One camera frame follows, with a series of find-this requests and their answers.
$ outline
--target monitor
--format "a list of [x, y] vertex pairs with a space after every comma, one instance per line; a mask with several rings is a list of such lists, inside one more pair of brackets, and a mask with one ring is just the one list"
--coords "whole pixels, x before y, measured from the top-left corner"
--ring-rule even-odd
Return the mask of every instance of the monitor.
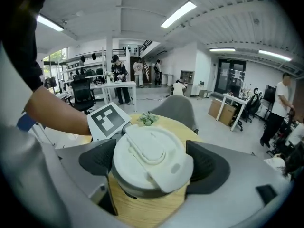
[[266, 85], [263, 99], [270, 103], [274, 103], [276, 100], [275, 98], [276, 98], [276, 88]]
[[233, 94], [233, 96], [238, 97], [239, 92], [241, 90], [241, 86], [238, 85], [232, 85], [230, 86], [230, 92]]

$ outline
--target cardboard box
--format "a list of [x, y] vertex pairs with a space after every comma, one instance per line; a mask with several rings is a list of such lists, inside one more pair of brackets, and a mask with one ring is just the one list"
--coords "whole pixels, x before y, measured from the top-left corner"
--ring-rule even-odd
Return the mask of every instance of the cardboard box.
[[199, 92], [199, 97], [200, 98], [209, 98], [210, 94], [211, 94], [211, 91], [209, 91], [209, 90], [201, 90]]
[[[221, 105], [222, 105], [222, 101], [218, 99], [213, 99], [208, 114], [213, 116], [214, 118], [217, 118]], [[219, 121], [225, 124], [226, 126], [229, 126], [235, 111], [236, 111], [235, 107], [225, 103], [222, 114], [219, 117]]]

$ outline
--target black sleeve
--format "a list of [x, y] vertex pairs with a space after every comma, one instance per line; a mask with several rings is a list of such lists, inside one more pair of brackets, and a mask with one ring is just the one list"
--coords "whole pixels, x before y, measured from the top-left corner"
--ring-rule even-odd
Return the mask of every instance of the black sleeve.
[[31, 90], [42, 82], [42, 70], [36, 62], [35, 30], [38, 16], [45, 0], [9, 0], [4, 15], [2, 43], [13, 66]]
[[126, 75], [126, 74], [127, 74], [127, 70], [125, 69], [124, 64], [123, 64], [122, 72], [123, 72], [123, 74], [124, 74], [124, 75]]

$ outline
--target white shirt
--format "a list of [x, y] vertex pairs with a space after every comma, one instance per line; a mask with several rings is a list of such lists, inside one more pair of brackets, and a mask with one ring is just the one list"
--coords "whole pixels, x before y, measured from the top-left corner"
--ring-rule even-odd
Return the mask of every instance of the white shirt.
[[296, 146], [304, 137], [304, 123], [297, 125], [297, 127], [288, 136], [285, 145], [289, 145], [289, 141]]
[[162, 68], [161, 68], [162, 66], [161, 66], [161, 64], [160, 64], [160, 63], [157, 63], [156, 66], [157, 66], [157, 68], [158, 68], [158, 71], [161, 72], [161, 71], [162, 71]]
[[186, 87], [181, 84], [181, 83], [175, 83], [173, 85], [173, 94], [174, 95], [183, 95], [183, 89], [185, 89]]
[[272, 107], [272, 113], [277, 114], [278, 116], [286, 117], [287, 115], [287, 107], [283, 105], [283, 102], [281, 101], [279, 95], [284, 95], [286, 100], [288, 100], [288, 87], [283, 84], [283, 82], [280, 82], [276, 86], [276, 92], [275, 92], [275, 103]]
[[133, 64], [134, 75], [142, 75], [143, 74], [143, 64], [142, 63], [134, 63]]

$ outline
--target doorway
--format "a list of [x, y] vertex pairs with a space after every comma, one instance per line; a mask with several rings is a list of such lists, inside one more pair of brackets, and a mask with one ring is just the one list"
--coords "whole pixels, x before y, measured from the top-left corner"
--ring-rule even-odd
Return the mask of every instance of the doorway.
[[230, 85], [243, 87], [245, 79], [246, 61], [233, 59], [219, 59], [218, 77], [215, 83], [215, 92], [227, 93]]

